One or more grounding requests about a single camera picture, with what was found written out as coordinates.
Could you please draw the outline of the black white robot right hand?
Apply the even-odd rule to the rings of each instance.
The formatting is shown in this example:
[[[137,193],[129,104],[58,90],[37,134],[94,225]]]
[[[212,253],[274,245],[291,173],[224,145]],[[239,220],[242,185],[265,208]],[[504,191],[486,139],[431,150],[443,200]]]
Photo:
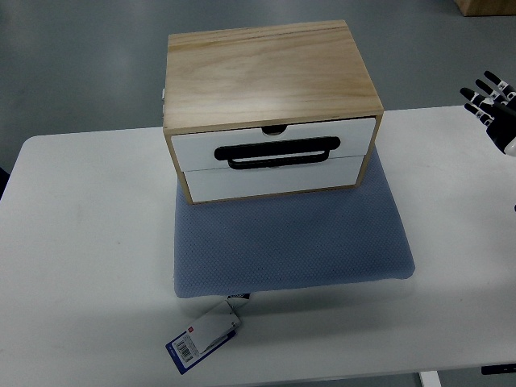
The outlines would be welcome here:
[[[486,95],[461,88],[460,94],[467,99],[464,108],[485,126],[486,134],[499,151],[515,157],[515,88],[488,70],[484,76],[496,88],[481,79],[476,79],[475,84]]]

